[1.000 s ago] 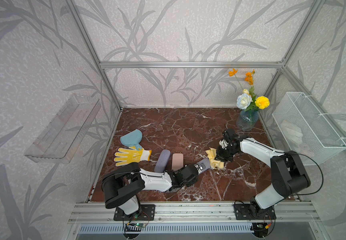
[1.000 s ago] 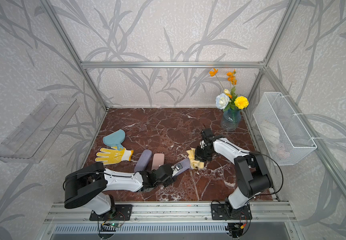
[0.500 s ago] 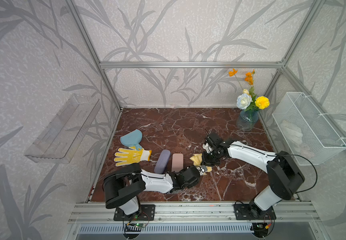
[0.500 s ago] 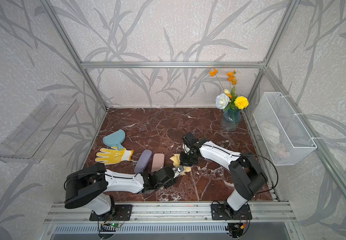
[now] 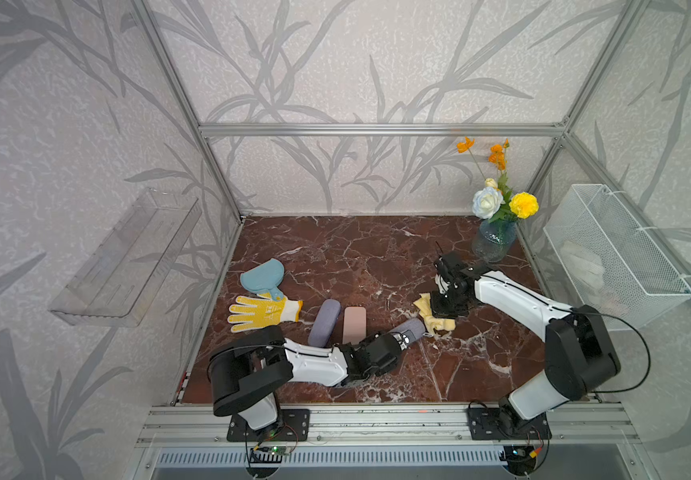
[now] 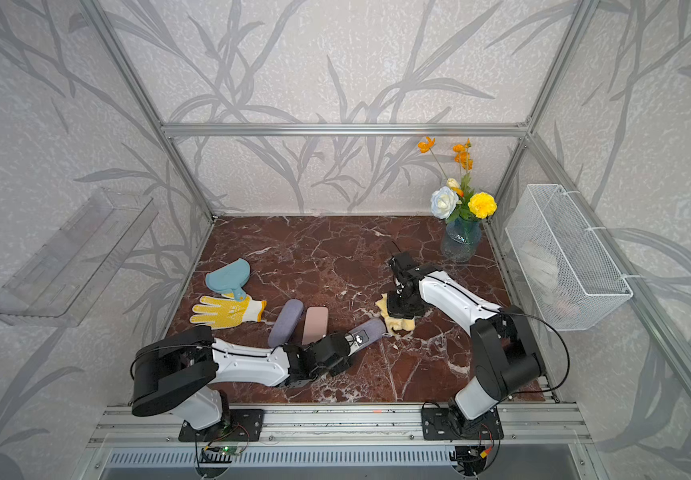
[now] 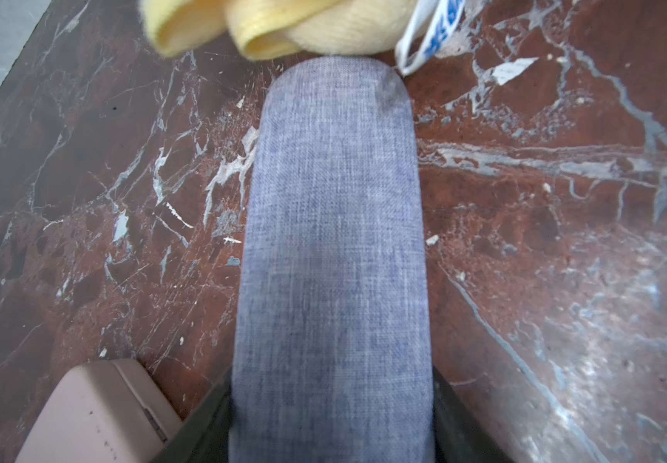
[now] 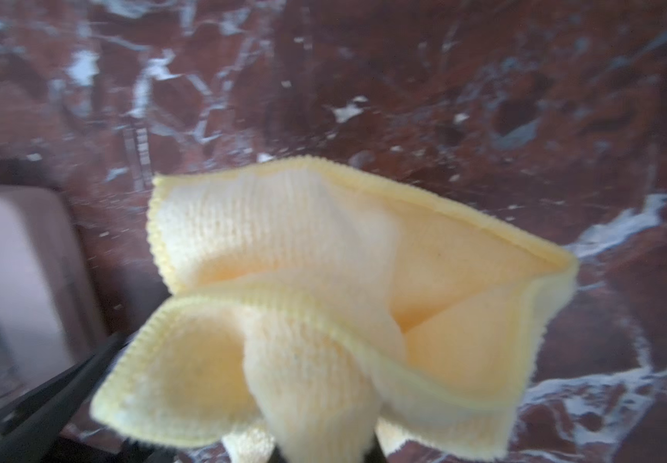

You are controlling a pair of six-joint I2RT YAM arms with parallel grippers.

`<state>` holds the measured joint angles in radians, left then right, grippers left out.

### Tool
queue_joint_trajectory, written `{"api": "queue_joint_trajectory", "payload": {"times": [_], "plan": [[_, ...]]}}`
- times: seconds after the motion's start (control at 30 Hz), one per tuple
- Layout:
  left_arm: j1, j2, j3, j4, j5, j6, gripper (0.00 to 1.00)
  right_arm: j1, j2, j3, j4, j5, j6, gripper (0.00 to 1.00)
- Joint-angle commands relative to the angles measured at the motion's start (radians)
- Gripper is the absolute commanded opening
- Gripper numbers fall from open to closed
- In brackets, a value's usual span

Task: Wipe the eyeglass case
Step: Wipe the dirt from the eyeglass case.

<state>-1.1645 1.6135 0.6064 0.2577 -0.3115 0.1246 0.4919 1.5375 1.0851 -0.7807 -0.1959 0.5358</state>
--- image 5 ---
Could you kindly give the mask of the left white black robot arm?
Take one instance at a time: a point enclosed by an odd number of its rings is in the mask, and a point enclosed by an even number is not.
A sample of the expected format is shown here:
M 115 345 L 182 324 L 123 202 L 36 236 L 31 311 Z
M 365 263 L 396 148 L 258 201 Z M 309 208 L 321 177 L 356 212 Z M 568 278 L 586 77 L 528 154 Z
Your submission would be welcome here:
M 288 383 L 358 386 L 393 372 L 403 352 L 423 339 L 425 326 L 411 319 L 357 344 L 312 347 L 285 338 L 279 326 L 262 328 L 211 354 L 207 376 L 213 414 L 240 416 L 259 432 L 281 422 L 276 391 Z

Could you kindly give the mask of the blue-grey fabric eyeglass case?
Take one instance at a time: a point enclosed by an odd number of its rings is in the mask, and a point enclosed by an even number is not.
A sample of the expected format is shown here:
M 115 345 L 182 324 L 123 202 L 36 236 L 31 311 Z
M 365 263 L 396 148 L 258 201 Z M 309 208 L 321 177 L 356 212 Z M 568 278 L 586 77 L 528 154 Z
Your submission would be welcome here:
M 328 299 L 324 301 L 309 334 L 309 346 L 324 348 L 328 344 L 341 311 L 342 306 L 338 300 Z

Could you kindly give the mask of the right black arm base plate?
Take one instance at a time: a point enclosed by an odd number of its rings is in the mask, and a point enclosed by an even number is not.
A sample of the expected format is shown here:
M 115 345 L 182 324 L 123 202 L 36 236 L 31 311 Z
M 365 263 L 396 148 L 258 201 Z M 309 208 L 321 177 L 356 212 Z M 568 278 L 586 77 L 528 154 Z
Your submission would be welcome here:
M 469 402 L 465 415 L 467 415 L 467 427 L 473 440 L 537 440 L 541 442 L 553 438 L 545 413 L 532 420 L 525 420 L 507 403 L 495 407 L 472 401 Z

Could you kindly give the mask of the pink eyeglass case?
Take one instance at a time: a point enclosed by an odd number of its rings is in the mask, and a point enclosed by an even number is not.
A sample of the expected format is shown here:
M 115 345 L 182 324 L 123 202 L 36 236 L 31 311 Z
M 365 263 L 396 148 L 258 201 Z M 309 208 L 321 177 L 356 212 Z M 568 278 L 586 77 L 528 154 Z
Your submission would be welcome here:
M 367 336 L 367 309 L 361 306 L 345 308 L 343 344 L 359 344 Z

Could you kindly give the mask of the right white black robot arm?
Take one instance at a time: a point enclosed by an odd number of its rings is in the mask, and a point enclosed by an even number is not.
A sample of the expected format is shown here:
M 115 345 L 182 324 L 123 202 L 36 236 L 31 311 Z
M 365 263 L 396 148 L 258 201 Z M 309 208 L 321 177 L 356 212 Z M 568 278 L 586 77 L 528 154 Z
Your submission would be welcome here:
M 503 311 L 543 341 L 545 365 L 521 387 L 499 400 L 499 423 L 517 430 L 567 402 L 577 401 L 621 372 L 603 315 L 591 306 L 551 300 L 489 266 L 469 266 L 449 252 L 433 262 L 437 291 L 431 312 L 461 316 L 489 305 Z

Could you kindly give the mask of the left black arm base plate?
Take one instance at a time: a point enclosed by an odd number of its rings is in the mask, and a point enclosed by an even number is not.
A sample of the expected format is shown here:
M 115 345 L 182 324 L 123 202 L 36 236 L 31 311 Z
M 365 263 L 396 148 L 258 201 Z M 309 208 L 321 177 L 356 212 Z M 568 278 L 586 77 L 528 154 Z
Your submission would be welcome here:
M 247 421 L 239 414 L 231 417 L 227 442 L 299 442 L 308 439 L 311 410 L 283 408 L 275 424 L 260 430 L 249 428 Z

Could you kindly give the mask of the yellow microfiber cloth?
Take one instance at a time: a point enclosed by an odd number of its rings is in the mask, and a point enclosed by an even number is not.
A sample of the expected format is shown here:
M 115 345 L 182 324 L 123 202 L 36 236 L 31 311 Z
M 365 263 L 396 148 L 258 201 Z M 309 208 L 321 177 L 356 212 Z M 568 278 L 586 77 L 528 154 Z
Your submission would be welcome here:
M 413 302 L 413 305 L 419 310 L 419 317 L 425 324 L 427 334 L 439 338 L 441 332 L 453 332 L 457 327 L 455 319 L 435 317 L 433 310 L 431 310 L 431 294 L 423 293 L 418 300 Z

